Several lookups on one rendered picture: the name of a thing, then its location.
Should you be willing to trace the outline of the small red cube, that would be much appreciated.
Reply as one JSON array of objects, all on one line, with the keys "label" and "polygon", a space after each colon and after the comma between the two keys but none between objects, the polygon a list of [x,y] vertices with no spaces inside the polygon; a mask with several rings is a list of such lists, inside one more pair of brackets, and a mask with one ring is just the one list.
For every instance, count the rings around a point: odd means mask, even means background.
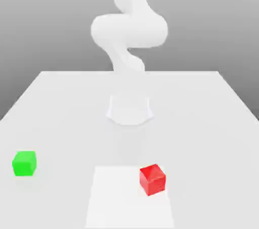
[{"label": "small red cube", "polygon": [[139,181],[146,195],[151,196],[165,190],[166,174],[157,164],[152,164],[140,168]]}]

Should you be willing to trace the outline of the small green cube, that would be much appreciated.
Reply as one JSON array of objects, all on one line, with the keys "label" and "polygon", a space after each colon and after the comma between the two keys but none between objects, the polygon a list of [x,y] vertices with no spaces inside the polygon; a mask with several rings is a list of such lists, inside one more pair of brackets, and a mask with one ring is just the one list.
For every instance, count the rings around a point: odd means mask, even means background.
[{"label": "small green cube", "polygon": [[18,151],[12,160],[12,167],[15,176],[33,176],[37,167],[36,152]]}]

